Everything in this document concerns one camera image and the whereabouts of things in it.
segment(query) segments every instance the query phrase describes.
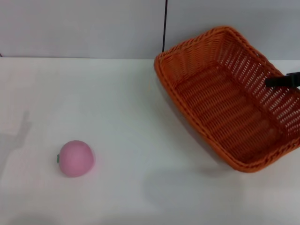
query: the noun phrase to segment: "white table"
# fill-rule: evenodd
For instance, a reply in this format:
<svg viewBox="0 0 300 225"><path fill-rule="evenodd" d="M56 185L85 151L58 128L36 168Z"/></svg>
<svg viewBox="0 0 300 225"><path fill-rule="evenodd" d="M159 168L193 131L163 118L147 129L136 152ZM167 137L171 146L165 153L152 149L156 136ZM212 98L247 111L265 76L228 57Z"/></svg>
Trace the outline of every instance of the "white table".
<svg viewBox="0 0 300 225"><path fill-rule="evenodd" d="M97 162L66 178L56 155L74 139ZM172 105L152 60L0 59L0 166L1 225L300 223L300 151L234 171Z"/></svg>

